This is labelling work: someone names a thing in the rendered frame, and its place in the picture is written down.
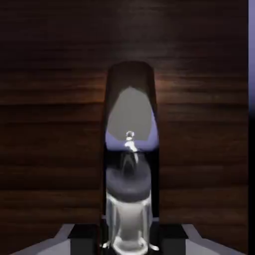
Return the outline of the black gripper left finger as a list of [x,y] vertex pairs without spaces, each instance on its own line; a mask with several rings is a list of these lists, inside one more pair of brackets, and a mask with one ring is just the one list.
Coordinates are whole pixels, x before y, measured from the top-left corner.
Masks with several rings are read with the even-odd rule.
[[53,238],[10,255],[98,255],[98,230],[96,224],[63,224]]

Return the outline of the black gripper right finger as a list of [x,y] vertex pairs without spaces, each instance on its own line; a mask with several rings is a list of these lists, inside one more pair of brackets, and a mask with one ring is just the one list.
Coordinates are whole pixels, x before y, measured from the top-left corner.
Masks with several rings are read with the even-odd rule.
[[162,255],[246,255],[200,236],[192,224],[161,224]]

